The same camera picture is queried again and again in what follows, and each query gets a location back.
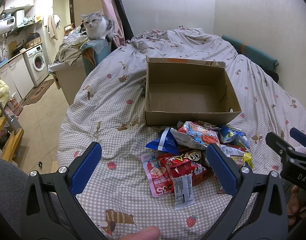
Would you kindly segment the person's left hand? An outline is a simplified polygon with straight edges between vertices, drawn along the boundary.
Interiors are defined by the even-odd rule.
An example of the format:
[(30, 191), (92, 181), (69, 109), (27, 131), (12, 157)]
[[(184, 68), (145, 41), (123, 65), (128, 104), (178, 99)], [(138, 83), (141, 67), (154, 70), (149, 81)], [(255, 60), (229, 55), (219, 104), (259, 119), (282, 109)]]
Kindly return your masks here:
[(160, 237), (160, 229), (156, 226), (150, 226), (143, 230), (125, 235), (118, 240), (157, 240)]

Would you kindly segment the person's right hand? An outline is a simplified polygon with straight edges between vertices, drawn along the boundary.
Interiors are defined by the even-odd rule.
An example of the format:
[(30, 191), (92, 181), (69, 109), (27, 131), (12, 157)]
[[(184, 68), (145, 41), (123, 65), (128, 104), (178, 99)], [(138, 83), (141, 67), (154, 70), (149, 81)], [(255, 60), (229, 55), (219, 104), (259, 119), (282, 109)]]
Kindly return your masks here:
[(306, 217), (306, 206), (300, 203), (298, 194), (300, 188), (294, 185), (291, 189), (291, 197), (287, 204), (288, 225), (293, 226)]

